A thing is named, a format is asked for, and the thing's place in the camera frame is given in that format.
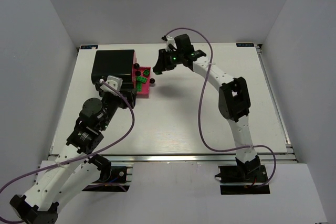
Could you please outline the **black pink drawer cabinet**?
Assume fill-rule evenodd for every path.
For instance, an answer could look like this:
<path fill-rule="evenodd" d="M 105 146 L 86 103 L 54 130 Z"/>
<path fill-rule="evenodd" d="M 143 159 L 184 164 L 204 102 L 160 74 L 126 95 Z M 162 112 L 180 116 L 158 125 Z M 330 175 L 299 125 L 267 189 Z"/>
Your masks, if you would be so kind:
<path fill-rule="evenodd" d="M 98 50 L 93 62 L 91 81 L 100 97 L 103 91 L 99 88 L 99 80 L 106 81 L 107 76 L 116 76 L 123 80 L 120 90 L 136 89 L 134 72 L 139 66 L 133 49 Z"/>

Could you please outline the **green upturned lego brick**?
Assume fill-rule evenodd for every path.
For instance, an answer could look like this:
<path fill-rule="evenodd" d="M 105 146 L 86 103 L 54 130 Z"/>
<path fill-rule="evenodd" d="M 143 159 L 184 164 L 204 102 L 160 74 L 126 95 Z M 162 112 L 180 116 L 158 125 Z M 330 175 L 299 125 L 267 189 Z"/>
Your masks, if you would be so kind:
<path fill-rule="evenodd" d="M 150 75 L 150 70 L 149 69 L 145 69 L 143 72 L 142 72 L 142 74 L 143 74 L 143 76 L 145 76 L 145 77 L 148 77 L 149 75 Z"/>

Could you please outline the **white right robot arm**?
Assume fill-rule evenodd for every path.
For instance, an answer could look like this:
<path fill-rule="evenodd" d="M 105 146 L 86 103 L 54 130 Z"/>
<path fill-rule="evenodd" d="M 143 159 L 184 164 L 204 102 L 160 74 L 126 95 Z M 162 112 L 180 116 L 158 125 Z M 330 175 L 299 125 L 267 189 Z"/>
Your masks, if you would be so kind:
<path fill-rule="evenodd" d="M 218 109 L 227 120 L 235 147 L 235 160 L 240 176 L 246 182 L 256 182 L 260 172 L 260 158 L 253 147 L 249 129 L 251 106 L 247 82 L 243 77 L 235 78 L 215 66 L 202 50 L 195 50 L 187 34 L 176 37 L 165 35 L 166 43 L 159 50 L 158 60 L 153 68 L 156 75 L 183 65 L 204 78 L 218 92 Z"/>

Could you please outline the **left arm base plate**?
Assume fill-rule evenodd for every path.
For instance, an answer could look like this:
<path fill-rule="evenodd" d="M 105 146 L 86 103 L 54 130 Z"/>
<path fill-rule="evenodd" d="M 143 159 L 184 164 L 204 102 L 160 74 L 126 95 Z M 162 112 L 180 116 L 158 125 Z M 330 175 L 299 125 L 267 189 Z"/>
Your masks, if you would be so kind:
<path fill-rule="evenodd" d="M 96 180 L 82 191 L 104 192 L 104 193 L 126 193 L 132 182 L 133 167 L 126 165 L 111 165 L 109 176 Z"/>

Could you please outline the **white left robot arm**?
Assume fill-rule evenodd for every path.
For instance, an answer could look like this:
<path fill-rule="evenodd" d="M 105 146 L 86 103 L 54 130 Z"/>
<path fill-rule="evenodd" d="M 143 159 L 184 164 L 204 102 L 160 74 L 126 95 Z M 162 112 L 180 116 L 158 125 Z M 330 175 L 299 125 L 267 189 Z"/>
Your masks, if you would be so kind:
<path fill-rule="evenodd" d="M 20 222 L 55 223 L 61 209 L 91 183 L 110 183 L 111 163 L 96 148 L 117 109 L 126 108 L 133 106 L 114 88 L 107 88 L 101 99 L 84 102 L 54 164 L 42 168 L 40 180 L 10 200 Z"/>

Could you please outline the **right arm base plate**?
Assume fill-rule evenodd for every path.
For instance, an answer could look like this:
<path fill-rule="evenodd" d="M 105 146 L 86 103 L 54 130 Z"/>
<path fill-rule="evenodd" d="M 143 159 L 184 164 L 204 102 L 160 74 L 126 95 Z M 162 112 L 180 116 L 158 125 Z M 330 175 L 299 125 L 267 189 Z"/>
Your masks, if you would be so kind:
<path fill-rule="evenodd" d="M 219 181 L 221 195 L 269 195 L 266 168 L 262 165 L 258 170 L 245 176 L 238 166 L 219 166 L 219 173 L 214 178 Z"/>

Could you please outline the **long green lego brick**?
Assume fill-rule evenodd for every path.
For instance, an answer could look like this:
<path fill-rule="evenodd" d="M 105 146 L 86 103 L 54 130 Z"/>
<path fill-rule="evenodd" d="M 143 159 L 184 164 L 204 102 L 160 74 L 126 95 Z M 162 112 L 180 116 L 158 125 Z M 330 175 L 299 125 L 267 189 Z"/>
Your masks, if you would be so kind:
<path fill-rule="evenodd" d="M 141 92 L 142 91 L 142 85 L 147 83 L 147 78 L 143 77 L 143 76 L 137 76 L 136 78 L 136 88 L 137 88 L 137 92 Z"/>

